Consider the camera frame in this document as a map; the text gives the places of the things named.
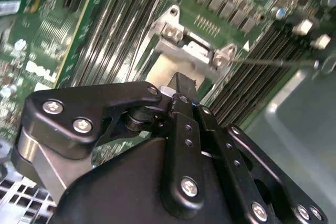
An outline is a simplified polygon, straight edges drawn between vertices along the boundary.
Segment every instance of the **black metal bracket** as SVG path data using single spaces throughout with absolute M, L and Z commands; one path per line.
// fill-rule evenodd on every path
M 104 134 L 112 133 L 127 109 L 157 105 L 161 99 L 157 88 L 147 82 L 38 91 L 27 97 L 21 123 L 30 137 L 64 157 L 81 159 L 92 153 Z M 62 113 L 44 111 L 43 104 L 48 101 L 61 104 Z M 88 133 L 74 130 L 76 119 L 90 122 L 92 130 Z M 109 126 L 103 132 L 103 122 L 108 119 Z
M 200 132 L 192 101 L 180 93 L 173 95 L 164 127 L 171 130 L 166 135 L 161 199 L 172 215 L 188 219 L 202 208 L 205 197 Z
M 117 216 L 134 222 L 132 213 L 141 213 L 138 223 L 185 219 L 192 223 L 328 223 L 317 204 L 241 129 L 219 127 L 212 112 L 195 100 L 192 80 L 178 73 L 170 88 L 176 93 L 167 96 L 147 82 L 133 82 L 39 91 L 27 98 L 24 140 L 56 152 L 54 161 L 59 155 L 63 161 L 80 162 L 97 145 L 134 137 L 141 130 L 152 132 L 152 139 L 77 177 L 62 195 L 56 218 L 78 220 L 73 211 L 81 211 L 87 218 L 80 223 L 95 222 L 91 216 L 98 216 L 99 223 Z M 62 112 L 46 112 L 48 101 L 60 104 Z M 91 129 L 76 131 L 77 119 L 85 119 Z M 34 154 L 32 145 L 23 149 L 22 141 L 19 134 L 13 164 L 17 169 L 29 168 L 25 175 L 40 182 L 41 174 L 22 156 L 24 151 Z M 115 197 L 120 190 L 125 198 Z M 142 197 L 149 198 L 148 206 L 137 203 Z M 122 207 L 130 212 L 127 217 L 121 215 Z

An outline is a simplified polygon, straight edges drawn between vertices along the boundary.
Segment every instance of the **screw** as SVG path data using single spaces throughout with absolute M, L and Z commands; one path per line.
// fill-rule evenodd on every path
M 148 91 L 151 93 L 151 94 L 155 94 L 155 95 L 157 95 L 158 93 L 158 91 L 156 90 L 156 88 L 154 88 L 154 87 L 149 87 L 148 88 Z
M 17 51 L 22 51 L 25 49 L 27 45 L 27 42 L 24 39 L 19 39 L 17 42 L 14 44 L 14 49 Z
M 267 221 L 267 214 L 264 208 L 259 203 L 253 202 L 252 210 L 259 220 L 261 220 L 262 222 Z
M 42 108 L 48 114 L 57 115 L 63 111 L 63 106 L 59 102 L 48 101 L 42 105 Z
M 211 114 L 211 111 L 207 107 L 203 107 L 203 111 L 207 114 Z
M 77 119 L 72 125 L 75 131 L 79 133 L 88 133 L 92 130 L 91 123 L 85 119 Z
M 310 220 L 310 216 L 309 216 L 307 210 L 303 206 L 298 205 L 297 209 L 298 209 L 300 215 L 303 217 L 303 219 Z
M 189 197 L 195 197 L 198 193 L 196 183 L 189 178 L 183 178 L 181 180 L 181 187 L 184 193 Z
M 181 99 L 181 101 L 183 101 L 183 102 L 185 102 L 185 103 L 188 103 L 188 99 L 187 99 L 187 97 L 184 97 L 184 96 L 182 95 L 182 96 L 180 96 L 180 99 Z
M 315 215 L 316 218 L 322 220 L 322 216 L 315 207 L 310 207 L 311 212 Z
M 232 127 L 232 131 L 233 131 L 235 134 L 239 135 L 239 130 L 238 130 L 236 127 Z

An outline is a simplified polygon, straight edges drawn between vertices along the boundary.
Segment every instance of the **black plastic part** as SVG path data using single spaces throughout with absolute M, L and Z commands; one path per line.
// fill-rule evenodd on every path
M 160 199 L 165 138 L 126 151 L 75 181 L 63 194 L 51 224 L 233 224 L 209 157 L 202 156 L 204 207 L 192 219 L 170 215 Z
M 189 219 L 203 207 L 205 197 L 200 131 L 193 117 L 191 100 L 180 93 L 172 97 L 169 114 L 169 126 L 166 127 L 171 130 L 166 143 L 160 194 L 171 215 Z M 184 193 L 181 187 L 184 178 L 196 184 L 196 196 Z
M 265 223 L 306 223 L 297 213 L 296 204 L 307 210 L 315 207 L 322 216 L 318 220 L 310 213 L 311 224 L 326 224 L 328 219 L 323 211 L 276 166 L 239 128 L 239 138 L 231 131 L 233 125 L 223 129 L 222 142 L 234 140 L 242 153 L 240 160 L 248 163 L 249 176 L 254 179 L 257 189 L 247 192 L 259 193 L 261 202 L 268 211 Z M 140 145 L 111 159 L 103 165 L 76 180 L 63 194 L 52 224 L 91 224 L 91 223 L 211 223 L 240 224 L 263 223 L 236 218 L 232 212 L 235 192 L 231 193 L 230 178 L 221 181 L 221 172 L 225 167 L 216 165 L 214 159 L 201 157 L 204 177 L 204 206 L 195 217 L 188 220 L 175 218 L 166 211 L 160 199 L 162 170 L 168 140 L 162 137 L 146 140 Z M 230 151 L 238 151 L 233 145 Z
M 175 73 L 172 80 L 169 82 L 168 87 L 176 90 L 177 93 L 181 93 L 182 95 L 188 97 L 193 101 L 193 103 L 198 104 L 195 85 L 195 81 L 184 74 Z
M 233 131 L 233 128 L 238 130 L 238 134 Z M 223 133 L 232 136 L 237 147 L 245 156 L 245 160 L 252 164 L 250 174 L 267 205 L 268 212 L 280 220 L 280 223 L 328 223 L 328 218 L 322 209 L 242 130 L 230 124 L 223 129 Z M 298 205 L 303 206 L 308 211 L 310 215 L 308 222 L 298 213 Z M 311 207 L 318 210 L 322 220 L 313 215 L 310 211 Z
M 233 138 L 222 132 L 215 116 L 206 113 L 202 105 L 195 108 L 195 117 L 200 124 L 201 139 L 207 140 L 205 147 L 214 157 L 219 181 L 233 220 L 235 223 L 262 223 L 253 213 L 251 205 L 257 202 L 267 209 L 266 204 L 235 147 Z M 270 223 L 280 223 L 269 211 L 266 210 L 266 214 Z
M 111 135 L 123 112 L 133 106 L 156 105 L 161 93 L 147 82 L 128 82 L 34 92 L 25 101 L 21 124 L 26 133 L 60 155 L 81 159 L 88 156 L 100 137 Z M 43 110 L 47 101 L 58 101 L 64 107 L 60 114 Z M 111 118 L 103 136 L 102 124 Z M 76 119 L 92 124 L 89 133 L 74 130 Z

